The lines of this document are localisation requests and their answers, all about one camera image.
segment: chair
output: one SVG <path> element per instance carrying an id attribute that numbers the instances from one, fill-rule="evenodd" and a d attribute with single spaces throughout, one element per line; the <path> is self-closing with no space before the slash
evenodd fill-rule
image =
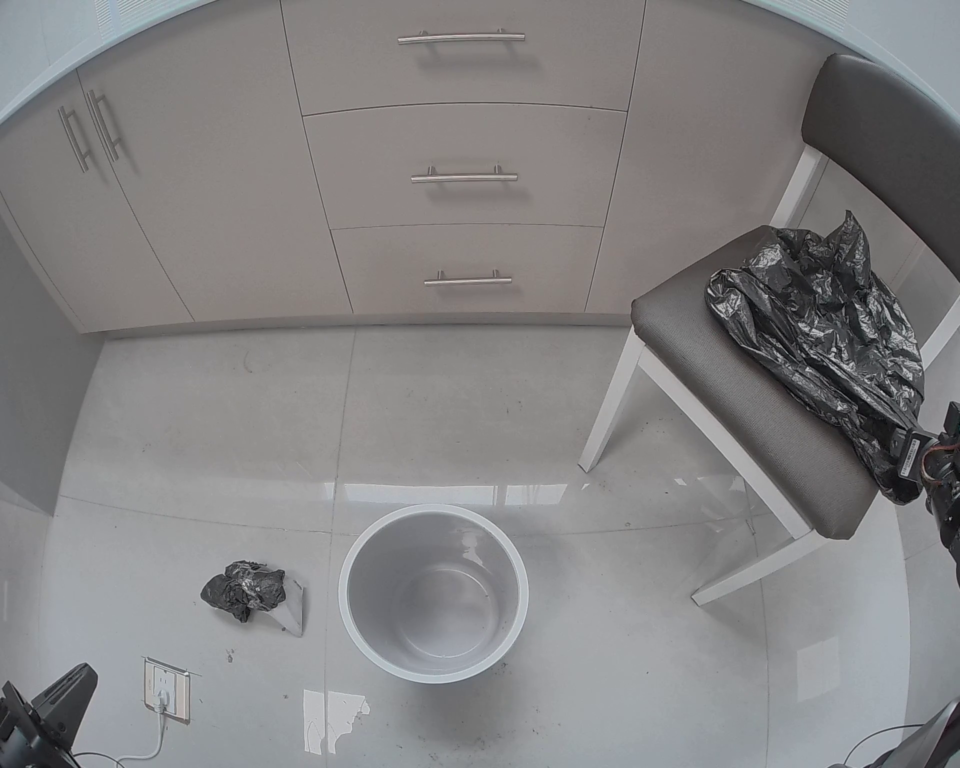
<path id="1" fill-rule="evenodd" d="M 698 605 L 849 539 L 879 495 L 839 432 L 809 413 L 710 315 L 704 289 L 742 265 L 772 228 L 799 223 L 827 160 L 870 189 L 960 277 L 960 126 L 919 89 L 855 56 L 827 59 L 810 92 L 804 151 L 769 227 L 758 227 L 633 303 L 633 329 L 580 457 L 603 453 L 643 369 L 727 457 L 792 537 L 693 594 Z M 924 365 L 960 326 L 960 300 L 921 350 Z"/>

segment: plastic bucket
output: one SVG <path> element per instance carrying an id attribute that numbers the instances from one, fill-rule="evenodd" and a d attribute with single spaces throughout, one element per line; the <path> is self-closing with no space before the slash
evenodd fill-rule
<path id="1" fill-rule="evenodd" d="M 454 683 L 510 650 L 530 589 L 516 547 L 489 520 L 420 504 L 357 539 L 339 595 L 347 632 L 373 663 L 415 683 Z"/>

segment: barcode label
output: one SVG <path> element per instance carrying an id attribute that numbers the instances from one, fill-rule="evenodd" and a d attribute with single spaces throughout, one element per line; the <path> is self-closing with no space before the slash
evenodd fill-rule
<path id="1" fill-rule="evenodd" d="M 913 463 L 917 459 L 917 451 L 920 449 L 920 441 L 914 438 L 910 441 L 910 447 L 906 451 L 906 459 L 903 460 L 903 467 L 900 469 L 900 477 L 909 477 L 910 470 L 913 469 Z"/>

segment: cabinet handle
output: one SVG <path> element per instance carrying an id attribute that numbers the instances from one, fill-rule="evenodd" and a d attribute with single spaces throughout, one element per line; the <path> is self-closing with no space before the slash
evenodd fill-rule
<path id="1" fill-rule="evenodd" d="M 498 29 L 496 32 L 477 32 L 470 35 L 428 35 L 426 30 L 419 35 L 410 37 L 398 37 L 396 41 L 400 45 L 411 45 L 420 42 L 523 42 L 527 38 L 523 32 L 504 32 Z"/>
<path id="2" fill-rule="evenodd" d="M 73 133 L 73 126 L 70 125 L 70 118 L 75 117 L 77 112 L 74 109 L 68 112 L 63 107 L 60 107 L 57 110 L 57 114 L 60 116 L 63 129 L 66 131 L 66 140 L 70 142 L 70 149 L 73 150 L 74 157 L 77 159 L 77 162 L 80 163 L 80 170 L 86 173 L 90 170 L 90 166 L 86 164 L 86 159 L 90 157 L 90 151 L 87 150 L 83 152 L 80 149 L 80 142 L 77 141 L 77 135 Z"/>
<path id="3" fill-rule="evenodd" d="M 110 135 L 107 121 L 104 120 L 104 114 L 100 111 L 100 102 L 106 98 L 106 96 L 97 96 L 91 88 L 86 92 L 86 108 L 90 110 L 90 117 L 97 129 L 97 135 L 100 136 L 100 143 L 104 145 L 104 152 L 115 162 L 120 159 L 120 155 L 117 154 L 117 144 L 120 143 L 120 136 L 113 138 Z"/>
<path id="4" fill-rule="evenodd" d="M 414 184 L 439 184 L 444 181 L 516 181 L 517 174 L 505 174 L 499 165 L 493 166 L 491 174 L 438 174 L 432 165 L 426 169 L 424 176 L 411 176 Z"/>
<path id="5" fill-rule="evenodd" d="M 512 277 L 501 277 L 499 270 L 493 270 L 490 277 L 447 277 L 440 270 L 436 278 L 424 280 L 423 284 L 432 288 L 438 285 L 510 285 L 513 281 Z"/>

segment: white chair frame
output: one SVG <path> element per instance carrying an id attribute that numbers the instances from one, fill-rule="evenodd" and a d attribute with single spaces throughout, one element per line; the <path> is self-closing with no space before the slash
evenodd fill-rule
<path id="1" fill-rule="evenodd" d="M 802 218 L 820 177 L 824 173 L 828 159 L 819 151 L 804 146 L 804 152 L 797 163 L 790 182 L 787 184 L 780 204 L 770 221 L 771 227 L 795 227 Z M 921 349 L 924 368 L 928 368 L 934 358 L 947 345 L 950 337 L 960 327 L 960 299 L 949 309 L 940 324 Z M 716 418 L 696 395 L 670 371 L 644 342 L 636 336 L 633 329 L 627 335 L 627 343 L 620 353 L 620 360 L 613 372 L 613 379 L 600 406 L 596 422 L 590 430 L 587 445 L 580 457 L 580 467 L 589 472 L 596 466 L 607 440 L 623 411 L 624 403 L 636 378 L 637 369 L 643 370 L 678 405 L 694 424 L 707 436 L 743 479 L 777 516 L 790 534 L 790 539 L 772 552 L 760 555 L 736 570 L 703 585 L 693 593 L 693 600 L 703 606 L 711 600 L 730 594 L 736 589 L 746 587 L 764 576 L 794 563 L 814 550 L 819 549 L 830 539 L 817 533 L 803 515 L 787 500 L 783 492 L 767 476 L 760 465 L 728 429 Z M 891 502 L 877 493 L 871 509 L 877 504 Z"/>

